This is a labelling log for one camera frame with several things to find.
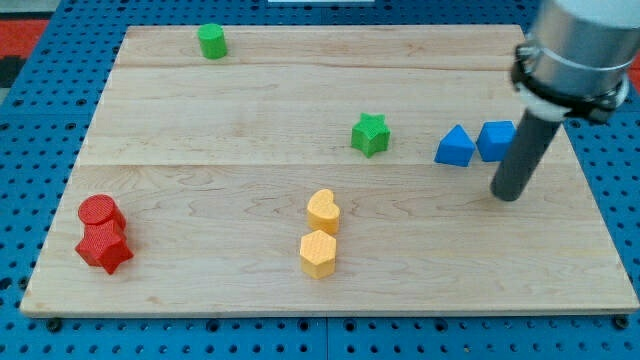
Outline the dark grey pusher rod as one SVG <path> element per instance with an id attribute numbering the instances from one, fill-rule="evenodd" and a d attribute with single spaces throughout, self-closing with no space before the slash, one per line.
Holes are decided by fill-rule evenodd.
<path id="1" fill-rule="evenodd" d="M 523 113 L 490 184 L 495 197 L 511 202 L 521 196 L 560 125 L 560 122 L 539 118 L 529 110 Z"/>

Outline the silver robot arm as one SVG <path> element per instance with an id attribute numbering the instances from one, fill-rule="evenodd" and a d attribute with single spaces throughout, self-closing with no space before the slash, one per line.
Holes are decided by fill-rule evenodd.
<path id="1" fill-rule="evenodd" d="M 624 102 L 639 50 L 637 0 L 545 0 L 514 52 L 511 82 L 525 104 L 490 189 L 523 193 L 568 118 L 604 124 Z"/>

